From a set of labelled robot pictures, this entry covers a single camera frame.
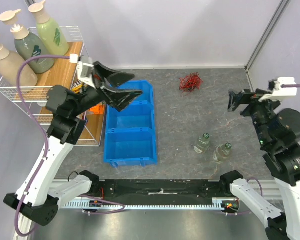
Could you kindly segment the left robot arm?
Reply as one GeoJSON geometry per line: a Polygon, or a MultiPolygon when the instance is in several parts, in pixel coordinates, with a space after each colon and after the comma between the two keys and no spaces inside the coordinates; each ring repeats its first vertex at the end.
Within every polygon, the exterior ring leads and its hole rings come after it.
{"type": "Polygon", "coordinates": [[[15,193],[8,193],[3,200],[16,211],[16,221],[19,215],[23,215],[40,226],[46,226],[55,218],[59,208],[72,199],[85,194],[94,197],[99,193],[99,176],[87,170],[56,190],[50,187],[86,126],[86,121],[79,116],[101,102],[121,112],[143,93],[139,89],[119,88],[135,78],[133,73],[110,69],[98,61],[78,62],[77,73],[85,83],[80,92],[55,85],[46,95],[46,108],[52,112],[53,118],[48,130],[43,131],[42,152],[23,185],[15,193]]]}

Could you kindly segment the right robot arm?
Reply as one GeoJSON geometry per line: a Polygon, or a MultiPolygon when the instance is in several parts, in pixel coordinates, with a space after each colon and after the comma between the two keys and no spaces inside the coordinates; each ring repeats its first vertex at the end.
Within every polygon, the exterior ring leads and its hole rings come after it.
{"type": "Polygon", "coordinates": [[[275,113],[281,100],[261,89],[229,91],[228,111],[234,112],[240,105],[246,106],[241,116],[252,120],[284,211],[265,200],[236,170],[220,177],[219,191],[242,201],[262,222],[268,239],[300,240],[300,112],[284,108],[275,113]]]}

